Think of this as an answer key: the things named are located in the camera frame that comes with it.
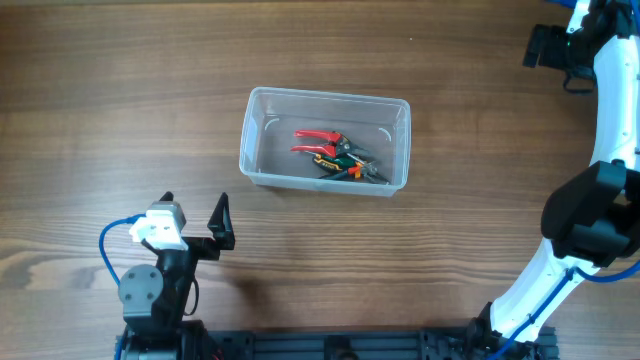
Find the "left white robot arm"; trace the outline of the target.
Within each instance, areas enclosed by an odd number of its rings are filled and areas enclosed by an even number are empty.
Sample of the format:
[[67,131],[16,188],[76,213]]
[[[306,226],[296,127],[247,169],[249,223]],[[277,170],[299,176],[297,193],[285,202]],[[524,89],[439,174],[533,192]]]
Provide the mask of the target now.
[[220,195],[207,228],[209,237],[182,234],[184,212],[172,193],[165,193],[141,215],[124,221],[132,241],[156,256],[153,265],[130,268],[119,280],[125,329],[117,341],[116,359],[222,359],[222,347],[199,320],[185,318],[190,295],[199,303],[195,272],[201,261],[217,261],[235,247],[229,198]]

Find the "black red screwdriver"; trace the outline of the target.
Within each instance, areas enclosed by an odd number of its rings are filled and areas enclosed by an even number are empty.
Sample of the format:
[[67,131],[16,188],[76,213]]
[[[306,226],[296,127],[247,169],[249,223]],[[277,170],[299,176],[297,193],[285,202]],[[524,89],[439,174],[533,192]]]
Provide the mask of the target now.
[[358,179],[361,177],[361,168],[354,166],[354,167],[349,167],[345,170],[339,171],[337,173],[334,174],[328,174],[328,175],[324,175],[321,176],[321,179],[324,180],[344,180],[347,178],[354,178],[354,179]]

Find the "orange black pliers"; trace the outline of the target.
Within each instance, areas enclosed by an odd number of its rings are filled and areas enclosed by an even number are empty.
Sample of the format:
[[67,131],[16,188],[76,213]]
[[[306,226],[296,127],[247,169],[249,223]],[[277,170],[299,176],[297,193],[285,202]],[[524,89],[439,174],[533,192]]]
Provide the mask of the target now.
[[364,179],[372,184],[390,184],[390,181],[379,173],[373,162],[365,161],[355,155],[329,157],[315,154],[312,160],[315,165],[327,172],[326,175],[321,176],[321,179],[324,180],[356,181]]

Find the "green screwdriver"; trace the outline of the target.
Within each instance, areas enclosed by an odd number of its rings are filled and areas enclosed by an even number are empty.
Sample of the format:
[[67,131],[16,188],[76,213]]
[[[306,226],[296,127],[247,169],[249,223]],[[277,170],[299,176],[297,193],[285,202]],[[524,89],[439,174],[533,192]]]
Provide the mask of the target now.
[[355,167],[357,162],[350,157],[333,158],[321,155],[318,162],[319,166],[330,173],[342,172],[345,169]]

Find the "red handled pruning shears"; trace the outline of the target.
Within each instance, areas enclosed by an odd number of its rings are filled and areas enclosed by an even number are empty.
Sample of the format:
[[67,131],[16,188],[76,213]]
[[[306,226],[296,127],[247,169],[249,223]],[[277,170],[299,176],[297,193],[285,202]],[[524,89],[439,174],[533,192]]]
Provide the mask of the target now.
[[325,130],[296,130],[294,132],[295,137],[309,137],[317,138],[325,141],[324,144],[307,144],[307,145],[295,145],[291,148],[291,151],[298,152],[312,152],[321,155],[326,155],[333,158],[349,157],[348,153],[354,154],[358,157],[371,158],[372,153],[349,140],[343,134],[335,131]]

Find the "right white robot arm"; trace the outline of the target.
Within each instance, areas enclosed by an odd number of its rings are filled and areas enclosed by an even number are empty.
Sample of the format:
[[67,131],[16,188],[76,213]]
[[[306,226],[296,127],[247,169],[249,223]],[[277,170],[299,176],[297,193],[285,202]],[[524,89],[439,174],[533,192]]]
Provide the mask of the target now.
[[536,25],[526,67],[590,82],[597,95],[596,135],[588,168],[554,191],[541,217],[541,243],[514,284],[472,319],[467,358],[534,357],[542,326],[583,281],[612,283],[638,265],[600,275],[639,250],[639,3],[567,1],[565,27]]

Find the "silver socket wrench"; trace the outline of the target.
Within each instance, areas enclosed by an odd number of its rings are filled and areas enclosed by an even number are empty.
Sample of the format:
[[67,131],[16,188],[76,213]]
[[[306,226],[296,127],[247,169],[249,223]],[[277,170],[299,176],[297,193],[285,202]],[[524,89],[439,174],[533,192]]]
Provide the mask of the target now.
[[361,174],[371,174],[377,172],[377,168],[374,166],[374,162],[363,160],[351,153],[348,153],[348,156],[355,161],[355,166],[361,168]]

